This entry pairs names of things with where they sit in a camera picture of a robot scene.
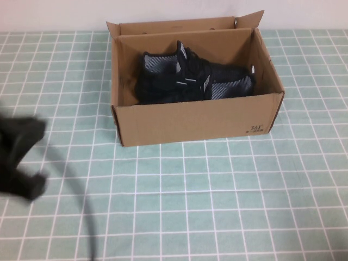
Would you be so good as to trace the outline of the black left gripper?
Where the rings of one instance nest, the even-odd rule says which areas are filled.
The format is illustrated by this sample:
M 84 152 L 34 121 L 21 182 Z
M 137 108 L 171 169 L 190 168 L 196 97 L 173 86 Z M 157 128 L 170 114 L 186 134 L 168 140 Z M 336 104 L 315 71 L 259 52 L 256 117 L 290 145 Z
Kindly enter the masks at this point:
M 1 115 L 1 193 L 27 197 L 34 201 L 46 191 L 45 175 L 37 172 L 28 178 L 17 169 L 23 158 L 18 149 L 23 129 L 26 138 L 40 141 L 44 138 L 46 127 L 47 121 L 37 117 Z

